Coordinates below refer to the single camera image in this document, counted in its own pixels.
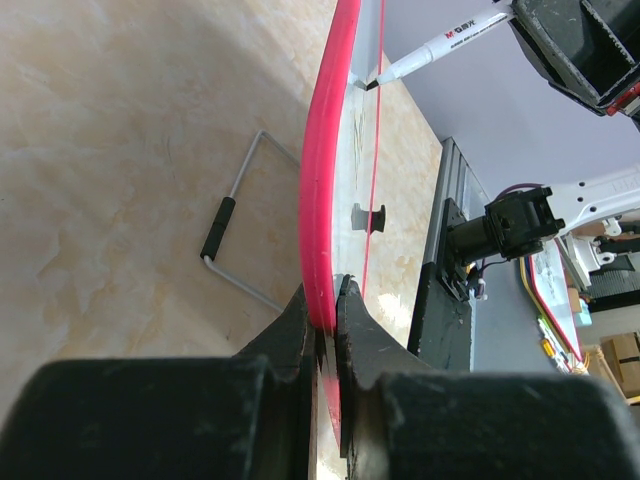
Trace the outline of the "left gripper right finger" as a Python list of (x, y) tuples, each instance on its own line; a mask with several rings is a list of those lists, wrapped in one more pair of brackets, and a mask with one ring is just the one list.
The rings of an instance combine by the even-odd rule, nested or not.
[(564, 374), (458, 374), (407, 351), (342, 280), (335, 332), (352, 479), (635, 479), (639, 431), (613, 388)]

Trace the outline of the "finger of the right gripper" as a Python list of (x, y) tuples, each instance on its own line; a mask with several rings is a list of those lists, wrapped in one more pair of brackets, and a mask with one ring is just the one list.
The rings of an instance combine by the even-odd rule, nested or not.
[(639, 116), (637, 1), (514, 1), (512, 31), (555, 90), (599, 116)]

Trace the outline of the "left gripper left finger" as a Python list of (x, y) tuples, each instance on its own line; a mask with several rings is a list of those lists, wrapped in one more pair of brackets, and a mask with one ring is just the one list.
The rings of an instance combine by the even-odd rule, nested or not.
[(311, 479), (305, 295), (230, 357), (48, 363), (1, 430), (5, 479)]

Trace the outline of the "white marker pen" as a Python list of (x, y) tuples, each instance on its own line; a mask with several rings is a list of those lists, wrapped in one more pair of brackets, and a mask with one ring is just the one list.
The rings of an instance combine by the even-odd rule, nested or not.
[(419, 48), (393, 62), (386, 70), (367, 84), (365, 90), (370, 91), (403, 79), (514, 18), (515, 13), (510, 2), (494, 1), (490, 8), (440, 33)]

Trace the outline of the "pink framed whiteboard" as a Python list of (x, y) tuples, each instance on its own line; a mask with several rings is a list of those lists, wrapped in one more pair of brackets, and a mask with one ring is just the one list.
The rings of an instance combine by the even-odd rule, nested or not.
[(336, 5), (309, 108), (301, 154), (299, 247), (311, 323), (327, 350), (329, 413), (345, 446), (344, 401), (338, 384), (339, 290), (345, 279), (364, 286), (370, 237), (384, 212), (373, 209), (380, 125), (384, 4)]

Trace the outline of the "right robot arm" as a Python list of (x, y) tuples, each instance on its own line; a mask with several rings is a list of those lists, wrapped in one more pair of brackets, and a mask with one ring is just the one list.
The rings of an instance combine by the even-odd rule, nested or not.
[[(636, 1), (496, 1), (466, 39), (507, 20), (521, 50), (556, 91), (590, 112), (639, 120), (639, 4)], [(444, 255), (466, 266), (494, 255), (512, 260), (584, 224), (639, 206), (639, 170), (507, 193), (483, 216), (443, 228)]]

